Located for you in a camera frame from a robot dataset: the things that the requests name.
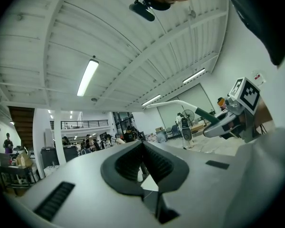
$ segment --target column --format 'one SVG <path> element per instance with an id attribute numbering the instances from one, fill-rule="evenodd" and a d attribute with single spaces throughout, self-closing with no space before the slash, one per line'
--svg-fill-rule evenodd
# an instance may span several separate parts
<path id="1" fill-rule="evenodd" d="M 62 140 L 61 140 L 61 109 L 55 109 L 54 115 L 54 136 L 57 156 L 59 165 L 66 164 L 65 153 L 63 152 Z"/>

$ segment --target black vent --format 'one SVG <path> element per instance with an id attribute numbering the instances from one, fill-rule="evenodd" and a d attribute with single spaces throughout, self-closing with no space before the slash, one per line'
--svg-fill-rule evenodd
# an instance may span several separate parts
<path id="1" fill-rule="evenodd" d="M 173 164 L 168 158 L 152 150 L 148 146 L 145 146 L 144 150 L 146 151 L 146 154 L 143 156 L 143 161 L 153 180 L 156 183 L 159 183 L 173 171 Z"/>
<path id="2" fill-rule="evenodd" d="M 42 218 L 51 221 L 66 201 L 67 197 L 75 187 L 74 184 L 62 182 L 35 210 Z"/>
<path id="3" fill-rule="evenodd" d="M 115 163 L 117 172 L 130 181 L 137 181 L 137 173 L 143 161 L 142 146 L 137 146 L 121 156 Z"/>

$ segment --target cardboard box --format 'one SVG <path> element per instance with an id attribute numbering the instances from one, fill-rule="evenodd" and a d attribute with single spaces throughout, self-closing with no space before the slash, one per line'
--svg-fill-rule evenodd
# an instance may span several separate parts
<path id="1" fill-rule="evenodd" d="M 25 166 L 26 167 L 30 167 L 33 164 L 33 161 L 29 158 L 29 156 L 26 153 L 22 153 L 22 154 L 18 155 L 16 158 L 18 165 L 21 165 L 21 156 L 23 156 L 23 158 L 25 160 Z"/>
<path id="2" fill-rule="evenodd" d="M 162 131 L 162 130 L 163 130 L 163 127 L 155 128 L 155 131 L 156 131 L 156 132 L 160 132 L 160 131 Z"/>

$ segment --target fan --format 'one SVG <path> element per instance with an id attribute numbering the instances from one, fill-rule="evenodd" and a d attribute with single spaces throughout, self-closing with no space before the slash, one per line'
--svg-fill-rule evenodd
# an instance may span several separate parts
<path id="1" fill-rule="evenodd" d="M 193 122 L 194 122 L 194 117 L 195 117 L 194 112 L 191 110 L 184 110 L 182 114 L 184 115 L 184 117 L 188 119 L 188 123 L 192 127 L 194 124 Z"/>

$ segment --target person in purple shirt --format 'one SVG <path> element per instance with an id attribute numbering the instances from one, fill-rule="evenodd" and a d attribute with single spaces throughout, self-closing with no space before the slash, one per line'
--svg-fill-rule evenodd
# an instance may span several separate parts
<path id="1" fill-rule="evenodd" d="M 3 147 L 4 147 L 4 149 L 5 149 L 5 153 L 6 154 L 11 154 L 11 153 L 13 153 L 13 147 L 14 147 L 14 145 L 13 145 L 13 142 L 10 140 L 10 134 L 9 133 L 6 133 L 6 140 L 4 141 L 4 143 L 3 143 Z"/>

